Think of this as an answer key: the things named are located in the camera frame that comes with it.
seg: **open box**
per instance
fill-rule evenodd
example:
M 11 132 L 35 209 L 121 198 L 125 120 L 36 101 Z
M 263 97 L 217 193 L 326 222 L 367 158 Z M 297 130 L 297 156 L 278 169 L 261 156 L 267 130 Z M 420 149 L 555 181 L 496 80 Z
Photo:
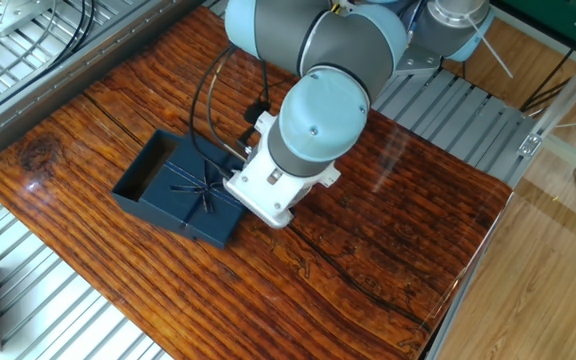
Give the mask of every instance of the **open box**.
M 197 145 L 227 169 L 241 168 L 201 137 Z M 223 188 L 223 177 L 189 138 L 157 130 L 119 179 L 112 196 L 127 213 L 188 239 L 224 248 L 245 208 Z

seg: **black cable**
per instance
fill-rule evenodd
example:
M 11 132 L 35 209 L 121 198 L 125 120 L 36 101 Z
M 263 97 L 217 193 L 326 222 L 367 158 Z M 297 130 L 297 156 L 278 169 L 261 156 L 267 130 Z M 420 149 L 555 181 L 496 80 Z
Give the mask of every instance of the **black cable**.
M 88 35 L 90 34 L 90 30 L 92 29 L 92 24 L 95 22 L 95 9 L 96 9 L 96 7 L 97 7 L 96 0 L 90 0 L 90 17 L 88 20 L 88 25 L 86 26 L 86 30 L 84 30 L 84 33 L 81 35 L 81 38 L 79 39 L 79 41 L 77 42 L 75 47 L 72 49 L 72 52 L 76 52 L 77 50 L 79 50 L 83 46 L 84 41 L 86 41 L 86 38 L 88 37 Z
M 203 87 L 204 83 L 206 82 L 206 78 L 208 78 L 208 75 L 210 75 L 210 73 L 212 72 L 212 69 L 215 68 L 215 66 L 217 65 L 219 60 L 221 60 L 221 58 L 224 57 L 224 55 L 226 55 L 228 53 L 228 51 L 230 51 L 231 49 L 232 49 L 232 46 L 228 45 L 228 47 L 226 47 L 224 49 L 224 51 L 222 51 L 221 54 L 219 54 L 215 58 L 215 60 L 213 60 L 213 62 L 208 67 L 208 70 L 206 70 L 204 75 L 199 80 L 199 84 L 197 85 L 197 91 L 195 91 L 195 96 L 193 97 L 192 105 L 190 106 L 190 115 L 188 117 L 188 127 L 189 127 L 188 134 L 190 135 L 190 142 L 192 143 L 192 146 L 195 148 L 195 151 L 197 151 L 197 153 L 199 155 L 201 155 L 201 157 L 204 158 L 204 160 L 206 160 L 207 163 L 209 163 L 215 169 L 217 169 L 217 171 L 219 171 L 221 176 L 223 176 L 225 179 L 230 179 L 232 177 L 229 170 L 224 168 L 223 166 L 217 164 L 216 162 L 214 162 L 211 158 L 208 157 L 208 155 L 206 155 L 203 151 L 201 151 L 201 149 L 199 148 L 199 145 L 197 145 L 197 139 L 195 138 L 194 119 L 195 119 L 195 107 L 197 106 L 197 101 L 199 100 L 199 94 L 201 93 L 201 88 Z
M 215 126 L 213 125 L 212 122 L 212 93 L 215 90 L 215 85 L 217 84 L 217 80 L 219 79 L 219 74 L 221 73 L 221 70 L 223 69 L 223 67 L 226 65 L 226 63 L 228 62 L 228 59 L 230 59 L 230 57 L 235 53 L 235 51 L 237 51 L 237 48 L 234 46 L 231 46 L 231 50 L 228 52 L 228 54 L 226 54 L 225 57 L 223 57 L 223 59 L 221 60 L 221 63 L 219 64 L 219 66 L 217 67 L 217 70 L 215 71 L 215 75 L 212 78 L 212 82 L 210 83 L 210 89 L 208 90 L 208 102 L 206 103 L 206 119 L 208 120 L 208 127 L 210 128 L 210 132 L 212 133 L 212 137 L 219 143 L 219 145 L 221 145 L 222 148 L 226 149 L 229 153 L 231 153 L 233 156 L 237 157 L 239 160 L 241 161 L 246 161 L 246 157 L 241 155 L 239 152 L 237 152 L 237 150 L 233 149 L 230 145 L 226 144 L 225 141 L 223 141 L 219 135 L 217 134 L 217 131 L 215 130 Z
M 261 60 L 261 74 L 264 78 L 264 97 L 266 101 L 270 102 L 270 96 L 268 95 L 268 72 L 266 70 L 266 61 Z
M 68 41 L 68 44 L 66 44 L 66 47 L 61 51 L 61 53 L 59 53 L 55 61 L 53 61 L 50 64 L 50 66 L 48 66 L 48 68 L 46 68 L 46 70 L 44 70 L 38 77 L 45 75 L 46 73 L 48 73 L 48 71 L 50 71 L 55 66 L 59 65 L 61 62 L 65 60 L 64 57 L 71 51 L 71 46 L 73 46 L 73 44 L 75 44 L 75 41 L 79 39 L 79 33 L 84 27 L 85 20 L 86 20 L 86 0 L 81 0 L 81 18 L 79 19 L 79 24 L 77 25 L 75 32 L 72 34 L 70 41 Z
M 561 82 L 560 84 L 557 84 L 556 86 L 553 86 L 552 88 L 550 88 L 550 89 L 542 92 L 541 94 L 535 96 L 535 97 L 532 99 L 532 101 L 535 101 L 535 100 L 537 100 L 537 99 L 540 99 L 540 98 L 542 98 L 542 97 L 544 97 L 544 96 L 546 96 L 546 95 L 548 95 L 548 94 L 550 94 L 550 93 L 552 93 L 552 92 L 554 92 L 554 91 L 557 91 L 557 90 L 561 89 L 562 87 L 566 86 L 566 84 L 568 84 L 568 82 L 570 82 L 570 78 L 568 78 L 568 79 L 566 79 L 565 81 Z
M 547 101 L 549 101 L 549 100 L 552 100 L 552 99 L 556 98 L 556 97 L 559 95 L 560 92 L 561 92 L 561 90 L 555 91 L 554 93 L 546 96 L 544 99 L 541 99 L 541 100 L 539 100 L 539 101 L 537 101 L 537 102 L 530 103 L 530 104 L 528 105 L 528 107 L 524 110 L 524 112 L 526 112 L 526 111 L 528 111 L 528 110 L 530 110 L 530 109 L 534 109 L 534 108 L 536 108 L 537 106 L 539 106 L 539 105 L 541 105 L 541 104 L 543 104 L 543 103 L 545 103 L 545 102 L 547 102 Z
M 294 79 L 294 77 L 293 77 L 293 76 L 289 76 L 289 77 L 287 77 L 287 78 L 285 78 L 285 79 L 283 79 L 283 80 L 281 80 L 281 81 L 277 81 L 276 83 L 272 83 L 272 84 L 268 85 L 268 90 L 274 88 L 275 86 L 279 86 L 279 85 L 281 85 L 281 84 L 285 84 L 285 83 L 291 81 L 292 79 Z M 265 91 L 266 91 L 266 89 L 265 89 L 265 87 L 264 87 L 264 89 L 261 89 L 261 91 L 259 92 L 259 95 L 257 96 L 257 98 L 258 98 L 260 101 L 261 101 L 261 95 L 262 95 Z
M 563 59 L 561 59 L 561 61 L 559 62 L 559 64 L 557 64 L 557 66 L 555 66 L 555 68 L 550 72 L 550 74 L 546 77 L 546 79 L 541 83 L 541 85 L 539 85 L 539 87 L 537 87 L 537 89 L 532 93 L 532 95 L 530 95 L 530 97 L 528 98 L 528 100 L 526 100 L 526 102 L 524 102 L 524 104 L 521 106 L 520 111 L 521 112 L 525 112 L 526 110 L 528 110 L 528 106 L 531 105 L 531 103 L 535 100 L 535 96 L 537 96 L 537 94 L 539 94 L 539 92 L 541 91 L 541 89 L 544 88 L 544 86 L 546 86 L 546 84 L 552 79 L 553 76 L 555 76 L 555 74 L 557 73 L 557 71 L 559 71 L 559 69 L 561 69 L 561 67 L 564 65 L 564 63 L 568 60 L 568 58 L 570 58 L 570 56 L 575 52 L 576 50 L 576 43 L 573 44 L 573 46 L 570 48 L 570 50 L 568 50 L 568 52 L 566 53 L 566 55 L 563 57 Z

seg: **black string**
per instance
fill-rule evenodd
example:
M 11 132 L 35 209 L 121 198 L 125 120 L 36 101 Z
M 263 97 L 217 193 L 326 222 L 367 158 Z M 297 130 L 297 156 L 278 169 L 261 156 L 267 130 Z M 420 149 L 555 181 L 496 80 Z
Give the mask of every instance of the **black string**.
M 232 177 L 230 171 L 228 171 L 228 169 L 224 168 L 223 166 L 221 166 L 221 165 L 217 164 L 215 161 L 213 161 L 210 157 L 208 157 L 208 155 L 206 155 L 199 148 L 199 145 L 197 145 L 197 139 L 195 138 L 194 120 L 195 120 L 195 107 L 197 106 L 197 101 L 199 100 L 199 94 L 201 93 L 201 88 L 203 87 L 204 83 L 206 82 L 206 78 L 208 78 L 208 75 L 210 75 L 210 73 L 215 68 L 215 65 L 217 65 L 219 60 L 221 60 L 221 58 L 224 57 L 231 49 L 232 49 L 232 46 L 228 45 L 221 52 L 221 54 L 219 54 L 215 58 L 215 60 L 213 60 L 212 64 L 210 64 L 210 66 L 208 67 L 208 70 L 206 70 L 204 75 L 199 80 L 199 84 L 197 85 L 197 91 L 195 91 L 195 96 L 192 99 L 192 105 L 190 106 L 190 115 L 188 118 L 188 127 L 189 127 L 188 134 L 190 135 L 190 142 L 192 143 L 192 146 L 195 148 L 195 151 L 197 151 L 197 153 L 199 155 L 201 155 L 201 157 L 204 158 L 204 160 L 206 160 L 207 163 L 209 163 L 210 165 L 215 167 L 215 169 L 217 169 L 217 171 L 219 171 L 221 176 L 223 176 L 225 179 L 230 179 Z
M 532 105 L 532 102 L 535 101 L 535 99 L 537 98 L 537 94 L 539 94 L 539 92 L 541 91 L 541 89 L 544 88 L 544 86 L 546 86 L 546 84 L 552 79 L 553 76 L 555 76 L 555 74 L 557 73 L 557 71 L 559 71 L 559 69 L 561 69 L 561 67 L 564 65 L 564 63 L 568 60 L 568 58 L 570 58 L 570 56 L 575 52 L 576 50 L 576 43 L 573 44 L 573 46 L 570 48 L 570 50 L 568 50 L 568 53 L 566 53 L 566 55 L 564 56 L 563 59 L 561 59 L 561 61 L 559 62 L 559 64 L 557 64 L 557 66 L 555 66 L 555 68 L 550 72 L 550 74 L 546 77 L 546 79 L 541 83 L 541 85 L 539 85 L 539 87 L 537 87 L 537 89 L 532 93 L 532 95 L 530 95 L 530 97 L 528 98 L 528 100 L 526 100 L 526 102 L 524 102 L 524 104 L 521 106 L 520 111 L 521 112 L 525 112 L 526 110 L 533 108 L 534 106 Z

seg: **glossy wooden surface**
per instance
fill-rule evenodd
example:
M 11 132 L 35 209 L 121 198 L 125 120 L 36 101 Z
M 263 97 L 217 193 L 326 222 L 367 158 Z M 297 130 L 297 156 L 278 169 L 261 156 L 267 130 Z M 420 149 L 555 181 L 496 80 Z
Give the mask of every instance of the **glossy wooden surface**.
M 290 228 L 247 215 L 225 251 L 110 197 L 155 129 L 187 131 L 226 44 L 208 10 L 181 21 L 0 154 L 0 201 L 176 358 L 416 358 L 510 189 L 379 114 Z M 253 60 L 238 52 L 216 89 L 228 138 L 261 90 Z M 286 76 L 270 69 L 271 83 Z M 290 86 L 272 88 L 275 113 Z
M 496 20 L 486 37 L 515 74 L 478 49 L 467 77 L 521 106 L 563 55 Z M 448 64 L 460 73 L 461 64 Z M 568 61 L 549 86 L 576 72 Z M 576 105 L 564 123 L 576 122 Z M 576 147 L 576 127 L 554 134 Z M 440 360 L 576 360 L 576 188 L 574 166 L 541 151 L 504 211 Z

